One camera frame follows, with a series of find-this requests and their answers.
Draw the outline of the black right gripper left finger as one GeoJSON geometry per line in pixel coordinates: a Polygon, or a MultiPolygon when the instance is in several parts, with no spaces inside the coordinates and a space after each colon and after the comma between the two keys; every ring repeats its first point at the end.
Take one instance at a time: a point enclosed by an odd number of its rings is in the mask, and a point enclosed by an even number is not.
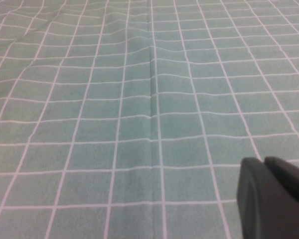
{"type": "Polygon", "coordinates": [[[241,161],[237,206],[245,239],[299,239],[299,202],[264,161],[241,161]]]}

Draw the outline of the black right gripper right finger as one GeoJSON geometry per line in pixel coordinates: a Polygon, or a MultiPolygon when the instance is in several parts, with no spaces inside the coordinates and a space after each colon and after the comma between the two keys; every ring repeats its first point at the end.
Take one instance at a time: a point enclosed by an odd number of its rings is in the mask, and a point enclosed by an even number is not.
{"type": "Polygon", "coordinates": [[[264,164],[288,194],[299,202],[299,168],[273,156],[266,157],[264,164]]]}

